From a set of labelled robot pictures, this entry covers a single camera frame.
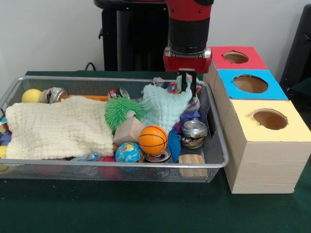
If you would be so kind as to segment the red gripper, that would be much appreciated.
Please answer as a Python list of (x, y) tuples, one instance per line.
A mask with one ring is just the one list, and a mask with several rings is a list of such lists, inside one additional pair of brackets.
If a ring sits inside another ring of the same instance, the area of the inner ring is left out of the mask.
[[(177, 72), (179, 69), (194, 69), (195, 71), (190, 71), (192, 96), (196, 96), (196, 83), (197, 83), (197, 73), (208, 73), (209, 66), (212, 61), (212, 57), (209, 58), (198, 58), (198, 57), (173, 57), (168, 56), (163, 53), (164, 67), (166, 71)], [(179, 71), (177, 76), (177, 85), (179, 92), (184, 92), (186, 90), (186, 72)]]

